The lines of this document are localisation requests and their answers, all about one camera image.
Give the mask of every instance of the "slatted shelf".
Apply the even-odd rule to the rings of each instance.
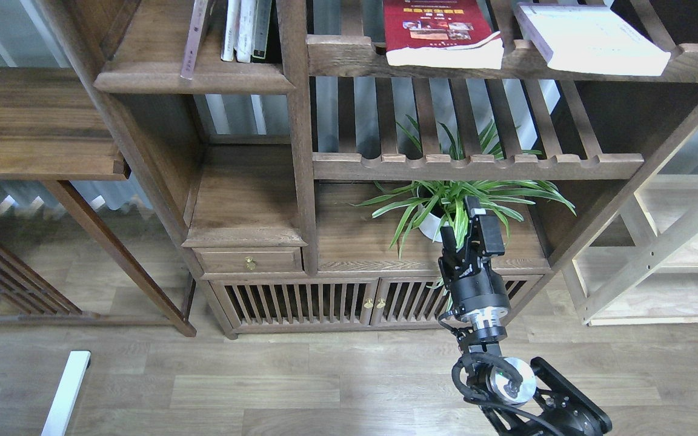
[[[288,145],[210,147],[183,246],[305,245],[290,153]]]
[[[540,137],[540,156],[524,154],[521,149],[508,96],[500,80],[486,80],[499,140],[504,159],[482,154],[477,143],[476,122],[471,109],[468,85],[465,79],[450,79],[451,101],[457,119],[457,127],[465,146],[466,158],[454,160],[438,146],[437,124],[429,80],[413,79],[416,101],[416,119],[419,124],[423,153],[403,152],[396,147],[394,103],[391,99],[391,81],[376,80],[377,99],[385,99],[377,109],[379,117],[379,146],[358,151],[355,137],[354,96],[352,79],[338,78],[339,107],[338,152],[314,152],[315,179],[326,180],[579,180],[579,179],[629,179],[642,165],[643,157],[634,153],[606,153],[590,124],[589,115],[580,99],[574,82],[559,82],[562,102],[576,129],[575,141],[570,149],[579,147],[578,154],[563,153],[551,115],[543,101],[540,83],[524,81],[529,110]]]
[[[135,94],[286,94],[294,89],[282,64],[242,64],[219,58],[225,2],[201,44],[194,78],[179,77],[193,2],[140,0],[125,36],[96,78],[107,92]]]
[[[662,50],[673,53],[670,63],[660,77],[617,76],[607,74],[582,74],[552,70],[534,44],[522,39],[518,24],[508,0],[487,1],[492,12],[492,22],[496,23],[504,36],[505,55],[499,70],[466,70],[456,68],[430,67],[391,67],[383,53],[383,44],[375,44],[368,36],[308,35],[308,72],[313,76],[336,77],[412,77],[412,78],[523,78],[557,80],[605,80],[632,82],[694,82],[698,83],[698,42],[679,41],[676,44],[670,37],[664,23],[653,9],[649,0],[631,0],[634,12],[640,22],[636,25],[645,30],[651,40]],[[357,21],[357,15],[346,13],[344,20]]]
[[[127,177],[128,166],[74,71],[0,71],[0,179]]]
[[[418,231],[405,241],[402,259],[397,246],[388,249],[395,234],[399,214],[386,213],[371,219],[373,206],[355,207],[379,195],[368,183],[322,183],[317,190],[317,229],[319,271],[321,273],[377,274],[381,276],[433,276],[438,274],[437,259],[442,245],[433,243]],[[510,221],[506,254],[493,260],[497,273],[510,276],[542,275],[550,270],[540,247],[526,207],[514,207],[524,216],[523,223]]]

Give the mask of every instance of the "wooden cabinet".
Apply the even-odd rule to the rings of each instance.
[[[506,53],[500,70],[391,67],[380,46],[362,35],[360,0],[341,2],[341,35],[310,34],[309,2],[281,0],[277,3],[281,64],[220,61],[217,28],[222,26],[217,25],[202,45],[192,81],[178,77],[190,2],[38,3],[171,239],[180,246],[192,274],[202,278],[199,287],[229,337],[280,331],[280,323],[268,318],[274,320],[276,309],[283,310],[287,302],[291,309],[293,301],[277,293],[288,285],[318,287],[322,304],[335,298],[332,285],[364,286],[357,290],[357,300],[354,291],[347,291],[352,295],[349,300],[339,298],[343,312],[319,312],[327,325],[342,329],[368,328],[368,323],[374,327],[431,323],[432,307],[422,309],[421,304],[432,295],[419,288],[405,291],[413,292],[405,304],[417,301],[417,305],[407,306],[402,314],[390,315],[391,307],[385,312],[356,307],[364,299],[380,298],[374,293],[379,289],[393,289],[394,280],[430,280],[437,275],[440,251],[418,235],[407,241],[402,259],[387,250],[395,217],[370,220],[369,211],[351,206],[374,194],[371,180],[556,181],[576,204],[578,215],[546,202],[521,208],[525,221],[513,224],[507,255],[496,260],[499,273],[514,278],[512,282],[525,282],[513,293],[513,316],[589,245],[624,200],[698,126],[698,2],[693,0],[616,0],[613,5],[640,32],[673,52],[657,78],[548,69],[535,47],[521,39],[510,0],[487,0],[490,19],[504,36]],[[337,81],[341,103],[337,151],[316,148],[316,91],[310,86],[316,76]],[[359,76],[375,78],[377,111],[372,116],[379,124],[380,141],[373,147],[358,144],[354,134],[358,121],[353,87]],[[424,145],[420,154],[396,146],[391,78],[411,81],[413,115],[421,125]],[[430,78],[448,79],[449,94],[433,96]],[[560,99],[553,111],[543,101],[541,79],[557,82]],[[520,81],[540,155],[521,151],[504,80]],[[465,91],[476,83],[490,99],[488,110],[497,122],[504,159],[477,149],[473,103]],[[288,140],[281,144],[278,137],[206,136],[190,96],[204,93],[283,94],[290,121]],[[438,147],[434,97],[446,99],[454,110],[468,154],[464,160],[452,160]],[[237,259],[225,264],[225,254],[211,254],[269,248],[286,253],[287,260],[280,257],[282,264],[265,271],[238,271]],[[300,264],[289,257],[297,253],[302,256]],[[253,294],[236,294],[233,289],[261,280],[269,288],[250,291]],[[251,302],[249,295],[255,292],[263,292],[272,306],[251,305],[244,314],[240,302],[244,298]],[[313,298],[307,301],[314,304]],[[390,295],[385,300],[391,305]],[[290,322],[286,315],[277,316]]]

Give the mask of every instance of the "shelf board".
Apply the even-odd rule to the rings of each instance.
[[[589,248],[576,260],[585,292],[597,292],[636,248]],[[592,318],[592,325],[698,322],[698,273],[659,270]]]
[[[94,86],[107,92],[136,94],[286,94],[294,89],[280,64],[241,64],[219,58],[224,10],[216,11],[201,44],[194,78],[180,78],[192,4],[141,0],[117,52],[104,65]]]
[[[127,177],[128,166],[74,71],[0,71],[0,179]]]
[[[405,241],[402,259],[398,259],[396,246],[387,248],[400,214],[390,212],[372,220],[373,206],[351,206],[377,195],[379,190],[368,183],[319,185],[316,205],[319,271],[398,271],[402,275],[438,276],[440,243],[413,231]],[[511,222],[510,240],[502,235],[507,241],[507,254],[494,259],[493,268],[499,274],[512,276],[550,273],[529,212],[524,207],[514,209],[522,213],[524,222]]]
[[[638,195],[662,233],[698,200],[698,176],[656,176],[652,180]],[[662,270],[663,273],[696,273],[698,236],[667,260]]]
[[[288,145],[210,147],[182,246],[304,246]]]

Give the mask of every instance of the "robotic arm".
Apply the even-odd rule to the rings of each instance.
[[[481,408],[500,436],[606,434],[613,428],[607,414],[543,358],[527,364],[502,356],[499,342],[507,332],[501,320],[510,300],[501,276],[492,270],[492,257],[505,254],[499,220],[476,197],[465,198],[465,209],[469,229],[462,249],[457,250],[451,227],[443,227],[443,256],[438,259],[452,301],[438,322],[457,337],[462,351],[451,370],[454,385],[466,402]],[[468,326],[451,326],[445,322],[449,317]],[[537,385],[538,378],[548,389]],[[539,415],[519,409],[529,400],[540,406]]]

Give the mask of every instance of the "wooden shelf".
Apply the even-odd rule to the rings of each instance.
[[[698,200],[698,176],[656,176],[638,196],[662,233]],[[664,263],[660,273],[698,272],[698,235]]]
[[[225,2],[218,2],[224,9]],[[286,94],[294,89],[280,64],[241,64],[219,58],[224,10],[201,44],[193,80],[179,77],[192,2],[141,0],[114,57],[94,86],[135,94]]]
[[[454,160],[441,150],[434,115],[433,98],[427,79],[413,79],[416,118],[423,152],[408,155],[398,149],[393,89],[388,78],[376,79],[379,146],[359,151],[355,137],[354,85],[351,79],[339,78],[338,95],[342,101],[338,113],[337,153],[313,153],[314,177],[326,180],[579,180],[629,179],[643,163],[634,153],[606,153],[592,128],[589,115],[574,82],[559,82],[562,101],[567,105],[575,132],[570,134],[578,144],[566,144],[564,153],[557,127],[548,113],[540,82],[524,81],[529,110],[540,138],[541,155],[524,154],[507,92],[502,81],[485,83],[497,124],[505,159],[482,154],[477,143],[479,133],[474,121],[468,85],[463,79],[450,79],[451,100],[457,118],[457,134],[462,139],[467,157]]]
[[[128,166],[74,71],[0,71],[0,179],[127,177]]]
[[[354,207],[379,195],[368,183],[322,183],[317,191],[317,228],[319,232],[319,271],[347,273],[399,273],[408,276],[438,276],[437,259],[441,244],[433,243],[420,232],[412,232],[405,241],[404,254],[388,250],[395,234],[399,214],[388,213],[371,219],[373,206]],[[526,208],[514,208],[524,216],[523,223],[512,220],[505,256],[493,260],[497,273],[510,276],[542,275],[550,270],[540,240]]]
[[[582,292],[595,292],[623,266],[611,250],[590,248],[576,260]],[[592,325],[693,322],[698,322],[698,273],[652,275],[591,319]]]
[[[182,246],[305,245],[291,161],[288,145],[210,147]]]
[[[308,74],[337,77],[413,77],[413,78],[522,78],[631,82],[695,82],[698,83],[698,44],[675,44],[662,21],[647,0],[635,2],[642,7],[642,25],[662,50],[673,53],[660,77],[582,74],[552,70],[531,41],[522,39],[510,2],[489,0],[491,19],[504,37],[505,55],[500,70],[467,70],[456,68],[391,67],[386,57],[369,37],[349,34],[346,30],[362,30],[361,17],[351,10],[352,2],[343,2],[343,35],[308,35]]]

